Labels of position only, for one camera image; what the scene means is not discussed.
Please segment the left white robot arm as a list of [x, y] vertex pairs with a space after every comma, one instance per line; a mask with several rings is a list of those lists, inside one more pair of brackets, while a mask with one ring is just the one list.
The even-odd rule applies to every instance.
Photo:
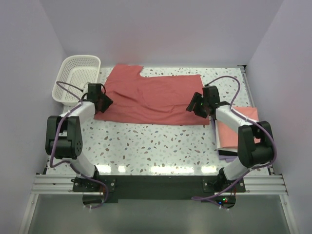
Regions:
[[97, 167], [84, 155], [81, 124], [98, 112], [104, 113], [113, 104], [101, 83], [88, 83], [87, 92], [77, 96], [64, 85], [74, 85], [57, 81], [56, 85], [78, 99], [78, 104], [59, 116], [47, 120], [45, 150], [50, 156], [49, 167], [67, 164], [76, 173], [74, 183], [88, 190], [95, 189], [108, 195], [109, 189], [100, 181]]

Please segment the red t shirt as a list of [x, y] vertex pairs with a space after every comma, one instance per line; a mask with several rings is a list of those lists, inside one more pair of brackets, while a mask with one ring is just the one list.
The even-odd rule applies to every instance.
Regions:
[[104, 86], [113, 104], [94, 118], [135, 124], [208, 125], [209, 119], [186, 110], [195, 92], [201, 92], [200, 75], [143, 77], [139, 65], [116, 65]]

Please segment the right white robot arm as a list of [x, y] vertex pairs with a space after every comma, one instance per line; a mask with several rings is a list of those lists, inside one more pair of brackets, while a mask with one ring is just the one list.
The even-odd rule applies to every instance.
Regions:
[[188, 112], [196, 116], [221, 121], [238, 134], [237, 158], [219, 170], [212, 184], [219, 194], [230, 190], [251, 170], [271, 165], [277, 149], [268, 122], [258, 122], [235, 110], [230, 103], [220, 101], [216, 86], [204, 86], [203, 93], [195, 92]]

